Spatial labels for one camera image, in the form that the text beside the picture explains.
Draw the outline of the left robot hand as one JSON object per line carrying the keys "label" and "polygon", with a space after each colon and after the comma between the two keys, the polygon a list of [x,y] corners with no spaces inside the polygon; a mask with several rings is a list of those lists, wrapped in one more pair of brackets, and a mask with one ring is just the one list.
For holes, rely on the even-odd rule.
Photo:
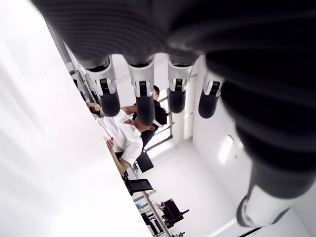
{"label": "left robot hand", "polygon": [[169,108],[183,111],[204,55],[198,112],[218,99],[252,158],[237,209],[243,227],[279,221],[316,180],[316,3],[313,0],[36,0],[94,80],[104,113],[119,112],[111,56],[129,67],[137,114],[154,122],[154,55],[168,60]]}

